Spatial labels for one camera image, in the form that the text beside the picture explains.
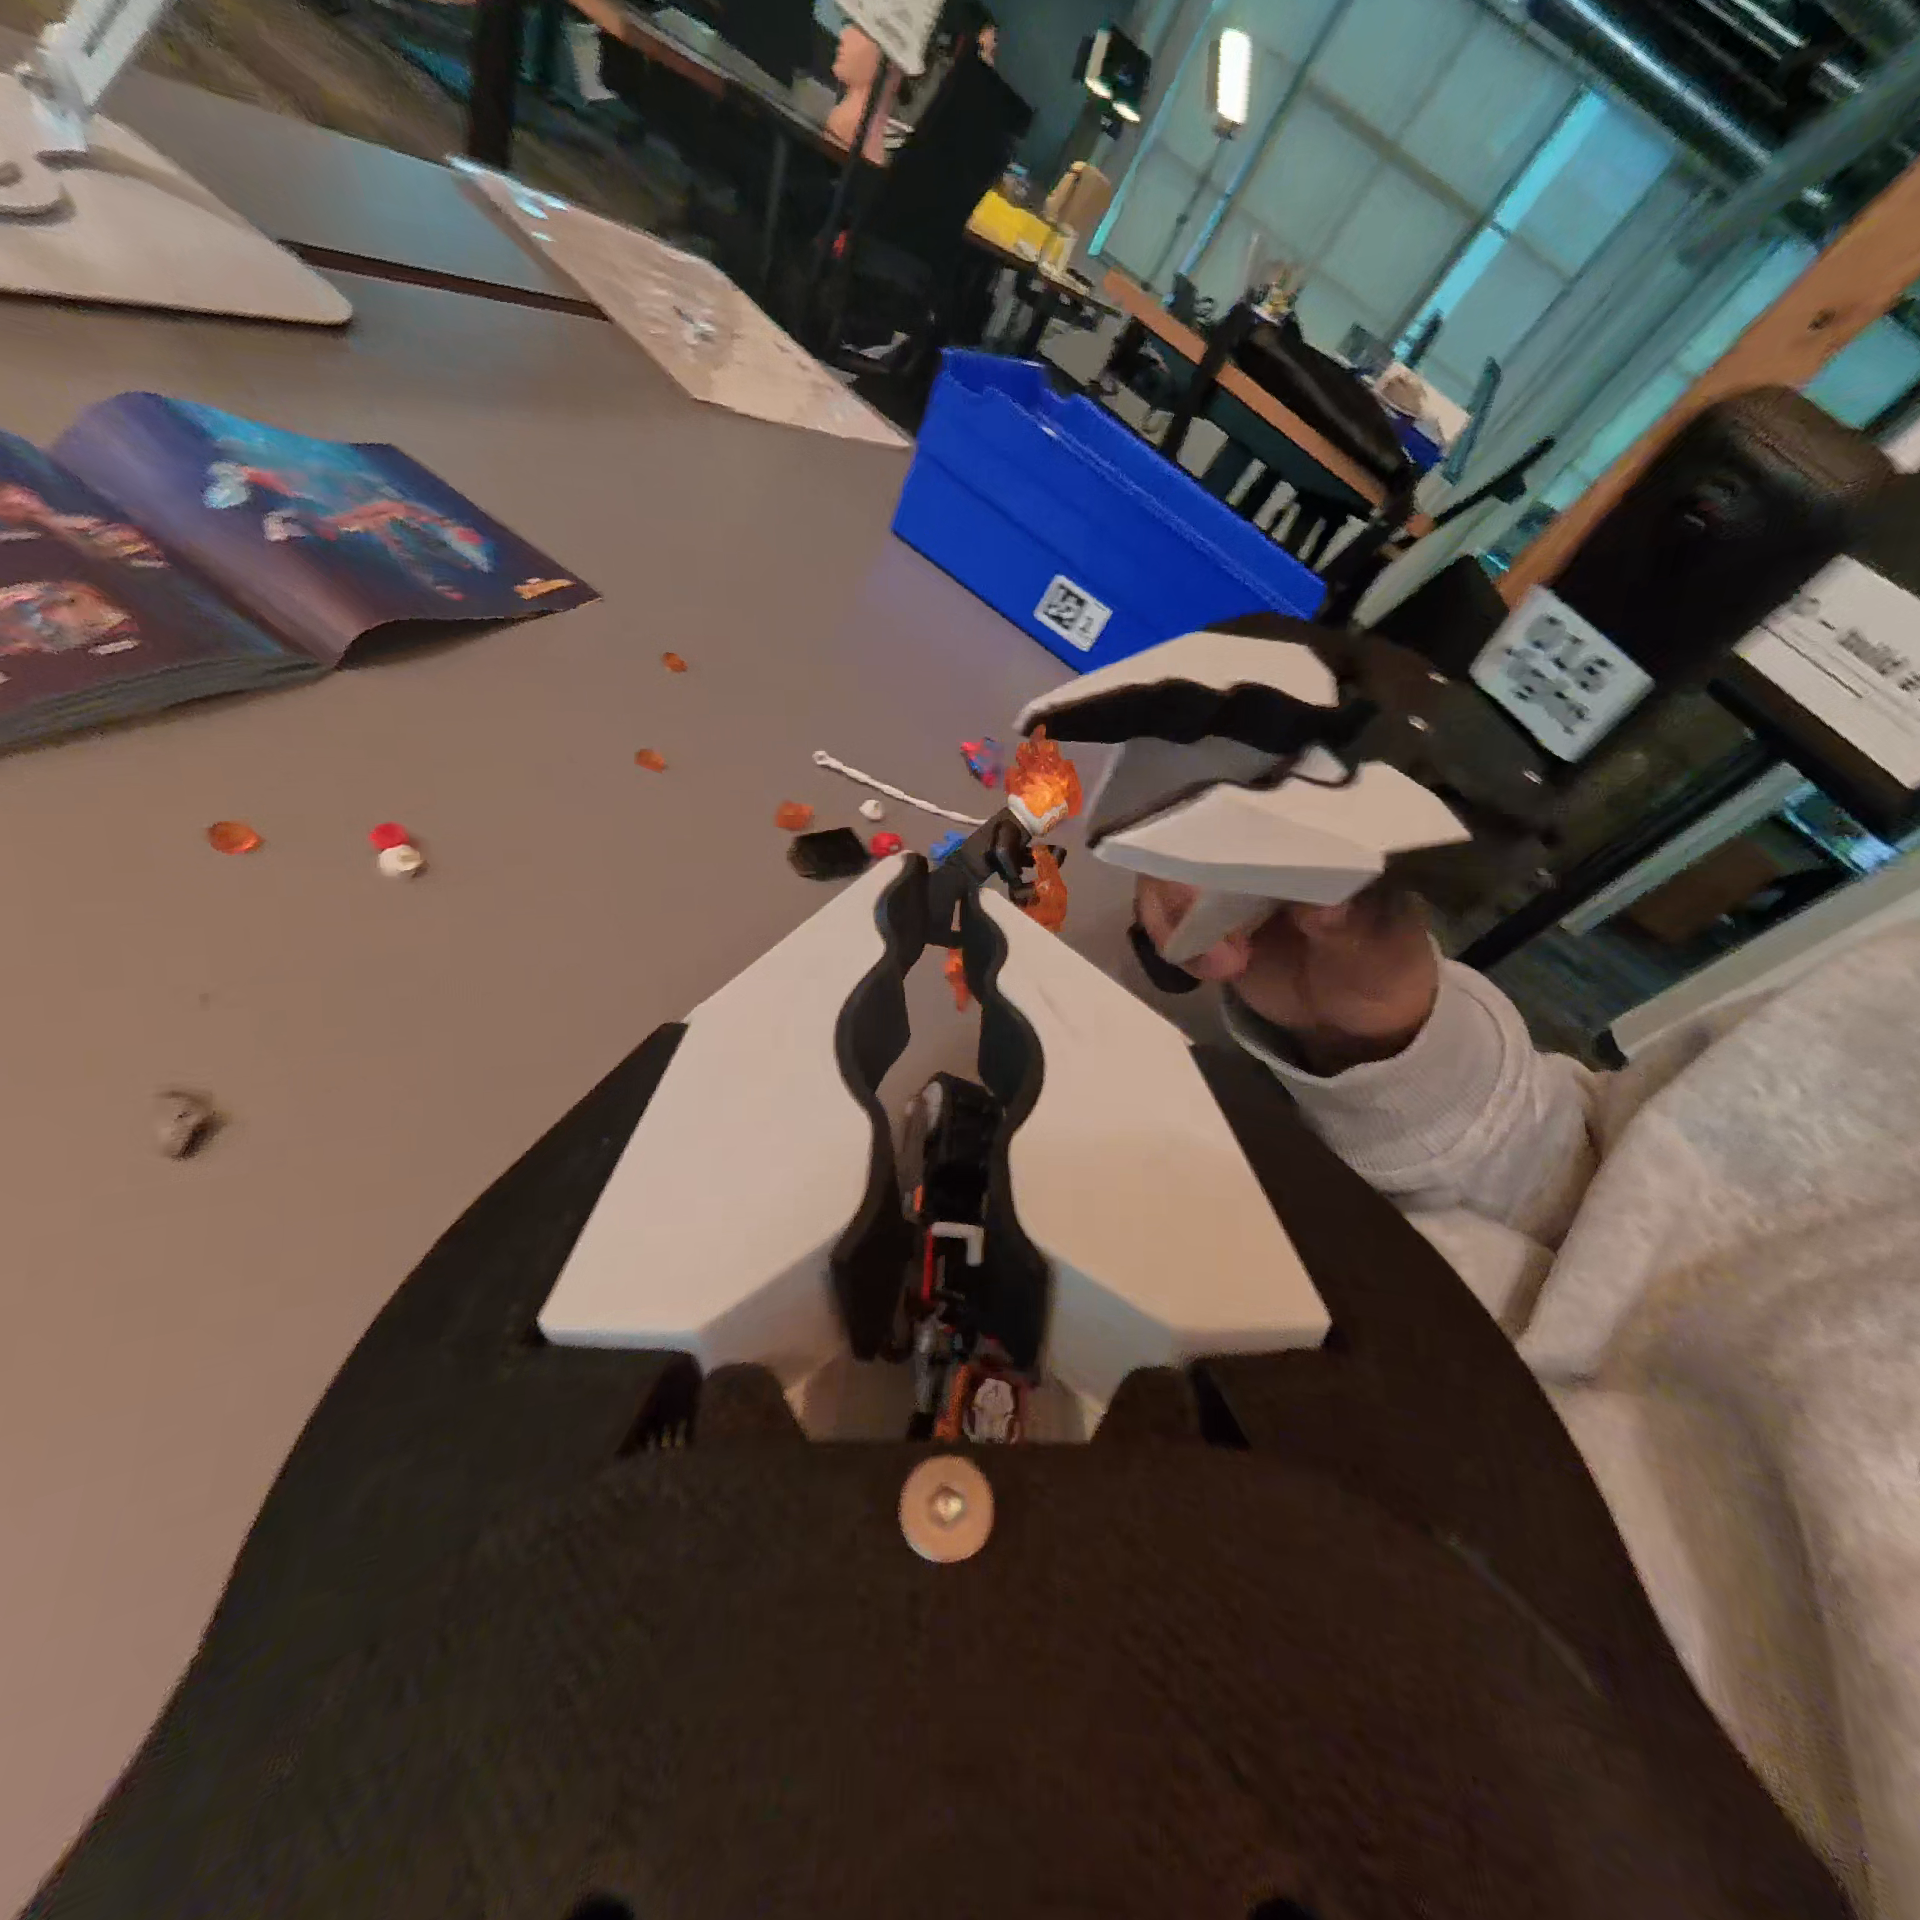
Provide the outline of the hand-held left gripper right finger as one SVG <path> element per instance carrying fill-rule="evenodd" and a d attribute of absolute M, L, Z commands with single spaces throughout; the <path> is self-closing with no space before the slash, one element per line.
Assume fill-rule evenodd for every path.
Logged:
<path fill-rule="evenodd" d="M 1111 1406 L 1132 1373 L 1316 1350 L 1331 1317 L 1192 1046 L 1097 966 L 978 889 L 997 1015 L 1039 1046 L 1003 1166 L 1049 1267 L 1044 1373 Z"/>

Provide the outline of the black sign stand pole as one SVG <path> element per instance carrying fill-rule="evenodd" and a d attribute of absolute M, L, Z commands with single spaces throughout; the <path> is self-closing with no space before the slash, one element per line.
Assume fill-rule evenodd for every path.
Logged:
<path fill-rule="evenodd" d="M 1598 849 L 1581 858 L 1565 874 L 1551 874 L 1524 904 L 1477 936 L 1453 961 L 1472 972 L 1493 972 L 1521 956 L 1542 930 L 1565 924 L 1576 911 L 1596 904 L 1614 879 L 1639 869 L 1650 858 L 1666 849 L 1682 833 L 1701 828 L 1711 811 L 1740 804 L 1746 794 L 1802 771 L 1765 744 L 1740 744 L 1711 761 L 1691 789 L 1666 794 L 1650 816 L 1607 838 Z"/>

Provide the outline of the blue plastic storage bin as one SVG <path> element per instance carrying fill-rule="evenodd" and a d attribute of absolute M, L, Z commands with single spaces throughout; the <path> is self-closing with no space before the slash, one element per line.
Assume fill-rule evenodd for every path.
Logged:
<path fill-rule="evenodd" d="M 1327 602 L 1322 572 L 1119 416 L 988 350 L 939 357 L 890 536 L 1072 671 Z"/>

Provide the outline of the lego instruction booklet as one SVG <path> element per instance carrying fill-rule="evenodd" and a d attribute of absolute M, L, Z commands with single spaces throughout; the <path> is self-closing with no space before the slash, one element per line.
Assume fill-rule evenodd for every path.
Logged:
<path fill-rule="evenodd" d="M 597 602 L 397 444 L 127 390 L 0 436 L 0 749 L 336 671 L 365 638 Z"/>

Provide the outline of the person's grey hoodie torso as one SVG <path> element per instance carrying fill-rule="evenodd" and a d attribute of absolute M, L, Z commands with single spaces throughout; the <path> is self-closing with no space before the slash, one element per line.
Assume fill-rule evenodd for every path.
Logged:
<path fill-rule="evenodd" d="M 1917 1913 L 1917 924 L 1589 1094 L 1555 1250 L 1411 1223 L 1513 1332 L 1740 1760 L 1860 1913 Z"/>

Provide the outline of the silver laptop stand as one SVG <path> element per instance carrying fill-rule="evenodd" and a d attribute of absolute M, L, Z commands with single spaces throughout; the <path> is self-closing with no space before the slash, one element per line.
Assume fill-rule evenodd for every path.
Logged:
<path fill-rule="evenodd" d="M 73 0 L 0 77 L 0 294 L 345 328 L 351 303 L 154 144 L 105 121 L 162 0 Z"/>

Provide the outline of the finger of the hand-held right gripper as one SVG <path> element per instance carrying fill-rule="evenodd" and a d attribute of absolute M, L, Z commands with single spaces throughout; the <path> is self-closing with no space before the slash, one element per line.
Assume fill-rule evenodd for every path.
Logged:
<path fill-rule="evenodd" d="M 1394 858 L 1472 844 L 1472 828 L 1390 761 L 1312 749 L 1119 749 L 1088 804 L 1088 849 L 1127 874 L 1245 900 L 1343 904 Z"/>
<path fill-rule="evenodd" d="M 1092 667 L 1030 707 L 1021 735 L 1132 749 L 1232 744 L 1265 759 L 1331 749 L 1347 733 L 1343 676 L 1290 638 L 1185 632 Z"/>

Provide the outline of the person's right forearm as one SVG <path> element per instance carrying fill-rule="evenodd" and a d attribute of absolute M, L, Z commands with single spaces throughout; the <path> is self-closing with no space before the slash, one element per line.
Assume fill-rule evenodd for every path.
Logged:
<path fill-rule="evenodd" d="M 1384 1060 L 1316 1068 L 1305 1041 L 1227 997 L 1227 1032 L 1312 1131 L 1411 1217 L 1477 1217 L 1558 1250 L 1598 1175 L 1602 1084 L 1551 1053 L 1513 1000 L 1441 961 L 1425 1026 Z"/>

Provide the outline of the brown cardboard box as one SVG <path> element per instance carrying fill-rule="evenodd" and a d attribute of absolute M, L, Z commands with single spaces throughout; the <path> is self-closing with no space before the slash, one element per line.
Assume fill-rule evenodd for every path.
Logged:
<path fill-rule="evenodd" d="M 1724 842 L 1701 849 L 1691 867 L 1621 904 L 1621 924 L 1651 947 L 1698 947 L 1711 924 L 1735 914 L 1754 895 L 1772 889 L 1793 874 L 1793 863 L 1772 849 L 1763 838 Z"/>

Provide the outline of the pale speckled flat sheet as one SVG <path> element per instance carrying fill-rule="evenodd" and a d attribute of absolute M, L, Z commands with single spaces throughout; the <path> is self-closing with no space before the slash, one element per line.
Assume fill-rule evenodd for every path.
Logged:
<path fill-rule="evenodd" d="M 825 440 L 909 440 L 788 337 L 721 269 L 645 228 L 451 158 L 467 189 L 691 403 Z"/>

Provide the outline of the black lego motorcycle with rider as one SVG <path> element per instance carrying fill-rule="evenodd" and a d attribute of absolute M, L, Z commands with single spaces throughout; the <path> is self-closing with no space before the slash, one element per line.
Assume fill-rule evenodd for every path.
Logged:
<path fill-rule="evenodd" d="M 908 1277 L 887 1357 L 908 1364 L 908 1439 L 1021 1444 L 1036 1373 L 1015 1359 L 1015 1297 L 988 1232 L 1000 1102 L 936 1073 L 908 1102 Z"/>

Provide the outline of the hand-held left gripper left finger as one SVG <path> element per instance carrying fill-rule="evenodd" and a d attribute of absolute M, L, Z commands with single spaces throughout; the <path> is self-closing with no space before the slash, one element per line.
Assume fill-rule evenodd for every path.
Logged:
<path fill-rule="evenodd" d="M 842 1406 L 852 1335 L 831 1246 L 869 1175 L 869 1110 L 842 1078 L 837 1021 L 887 956 L 890 858 L 686 1009 L 559 1284 L 549 1348 L 767 1364 L 793 1406 Z"/>

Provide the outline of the person's right hand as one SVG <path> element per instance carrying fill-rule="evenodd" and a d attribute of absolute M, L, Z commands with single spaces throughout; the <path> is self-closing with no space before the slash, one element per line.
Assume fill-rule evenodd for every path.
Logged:
<path fill-rule="evenodd" d="M 1227 936 L 1212 966 L 1316 1078 L 1407 1053 L 1441 1000 L 1430 914 L 1394 885 L 1370 885 L 1347 904 L 1278 904 L 1264 924 Z"/>

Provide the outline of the framed black white marker sign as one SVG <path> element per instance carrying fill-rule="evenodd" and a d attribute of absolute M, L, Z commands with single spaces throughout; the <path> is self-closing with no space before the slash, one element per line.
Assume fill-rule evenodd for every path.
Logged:
<path fill-rule="evenodd" d="M 1920 598 L 1860 557 L 1833 557 L 1735 649 L 1775 695 L 1890 783 L 1920 783 Z"/>

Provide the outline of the wooden post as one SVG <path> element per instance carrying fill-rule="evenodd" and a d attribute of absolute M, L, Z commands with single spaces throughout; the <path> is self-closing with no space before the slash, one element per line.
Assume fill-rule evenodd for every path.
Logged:
<path fill-rule="evenodd" d="M 1839 346 L 1879 322 L 1920 275 L 1920 161 L 1887 181 L 1754 328 L 1498 572 L 1504 611 L 1551 588 L 1619 512 L 1651 453 L 1709 408 L 1802 390 Z"/>

